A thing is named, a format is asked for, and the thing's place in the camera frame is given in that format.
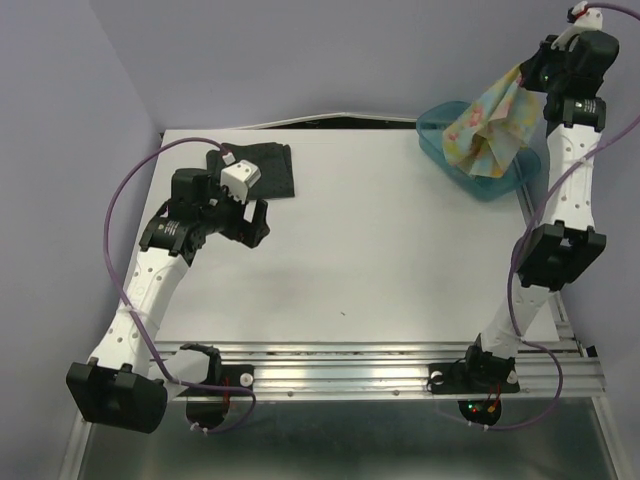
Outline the dark dotted skirt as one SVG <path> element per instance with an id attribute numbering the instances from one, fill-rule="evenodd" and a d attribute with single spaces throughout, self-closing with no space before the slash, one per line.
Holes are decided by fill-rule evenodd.
<path id="1" fill-rule="evenodd" d="M 261 178 L 250 189 L 249 199 L 286 199 L 295 197 L 292 155 L 289 145 L 276 142 L 251 145 L 223 143 L 238 161 L 246 160 L 256 165 Z"/>

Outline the pastel floral skirt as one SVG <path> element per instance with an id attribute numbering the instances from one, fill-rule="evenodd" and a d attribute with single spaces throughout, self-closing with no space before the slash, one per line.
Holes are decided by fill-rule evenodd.
<path id="1" fill-rule="evenodd" d="M 541 115 L 535 93 L 519 85 L 512 68 L 443 132 L 446 162 L 473 177 L 503 177 L 518 152 L 527 147 Z"/>

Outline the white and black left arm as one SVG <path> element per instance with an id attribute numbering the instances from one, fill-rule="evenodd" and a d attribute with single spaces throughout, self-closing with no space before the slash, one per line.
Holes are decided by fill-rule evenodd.
<path id="1" fill-rule="evenodd" d="M 171 297 L 208 236 L 220 234 L 255 248 L 269 233 L 268 204 L 244 217 L 259 168 L 240 161 L 220 174 L 181 168 L 169 198 L 143 230 L 131 278 L 118 285 L 120 303 L 107 332 L 84 363 L 74 362 L 66 384 L 83 419 L 94 424 L 152 433 L 167 404 L 182 392 L 230 399 L 252 390 L 223 377 L 218 349 L 187 343 L 162 359 L 154 340 Z"/>

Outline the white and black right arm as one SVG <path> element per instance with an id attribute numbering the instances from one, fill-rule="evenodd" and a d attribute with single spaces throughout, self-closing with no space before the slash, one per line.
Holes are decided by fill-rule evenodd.
<path id="1" fill-rule="evenodd" d="M 591 211 L 593 155 L 606 123 L 599 97 L 618 40 L 601 30 L 548 36 L 520 66 L 523 87 L 543 93 L 549 190 L 512 254 L 507 296 L 468 348 L 460 378 L 472 390 L 518 391 L 515 358 L 539 309 L 604 251 Z"/>

